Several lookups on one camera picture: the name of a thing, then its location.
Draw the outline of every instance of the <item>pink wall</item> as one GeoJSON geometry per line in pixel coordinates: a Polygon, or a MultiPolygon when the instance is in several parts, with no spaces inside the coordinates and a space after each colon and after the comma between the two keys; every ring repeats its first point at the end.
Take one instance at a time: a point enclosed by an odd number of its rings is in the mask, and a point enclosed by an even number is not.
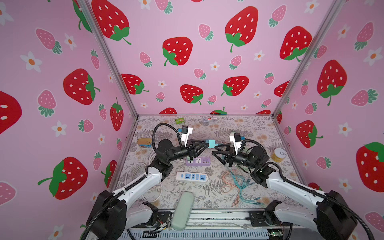
{"type": "Polygon", "coordinates": [[[0,2],[1,239],[79,239],[94,195],[106,189],[101,171],[119,159],[117,139],[125,144],[133,118],[116,82],[109,81],[93,34],[83,24],[79,30],[78,23],[70,0],[0,2]],[[37,28],[47,32],[36,35],[37,28]],[[94,63],[92,50],[98,55],[94,63]],[[94,101],[87,75],[100,89],[94,101]],[[110,118],[116,97],[124,113],[118,131],[110,118]],[[85,121],[82,132],[78,125],[86,119],[93,128],[85,121]],[[101,162],[95,170],[98,152],[101,162]],[[49,177],[54,179],[38,185],[49,177]]]}
{"type": "Polygon", "coordinates": [[[299,52],[309,45],[332,1],[89,2],[139,114],[166,108],[173,108],[167,113],[211,113],[223,107],[227,113],[251,114],[276,108],[278,91],[298,65],[296,58],[284,58],[291,48],[299,47],[293,55],[305,51],[299,52]],[[238,32],[240,39],[232,36],[238,32]],[[235,87],[227,89],[233,96],[225,93],[224,83],[235,87]]]}
{"type": "MultiPolygon", "coordinates": [[[[307,183],[341,193],[369,223],[376,239],[384,239],[384,229],[375,222],[384,215],[383,9],[382,1],[345,3],[321,43],[320,54],[312,58],[284,106],[280,124],[307,183]],[[365,41],[363,49],[355,50],[356,43],[361,46],[365,41]],[[333,79],[336,88],[326,91],[333,79]],[[302,86],[305,80],[307,91],[302,86]],[[308,141],[315,139],[313,133],[307,135],[314,132],[310,125],[316,126],[318,137],[323,136],[315,144],[308,141]]],[[[367,239],[360,225],[354,235],[354,239],[367,239]]]]}

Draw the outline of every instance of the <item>power socket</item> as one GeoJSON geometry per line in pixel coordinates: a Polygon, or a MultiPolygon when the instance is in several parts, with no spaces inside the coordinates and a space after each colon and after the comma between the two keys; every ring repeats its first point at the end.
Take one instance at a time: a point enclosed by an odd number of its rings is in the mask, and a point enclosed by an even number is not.
{"type": "Polygon", "coordinates": [[[188,167],[209,167],[211,166],[210,157],[195,157],[193,160],[190,160],[188,157],[185,160],[185,164],[188,167]]]}
{"type": "Polygon", "coordinates": [[[206,183],[208,181],[208,177],[205,173],[177,172],[176,180],[183,182],[206,183]]]}

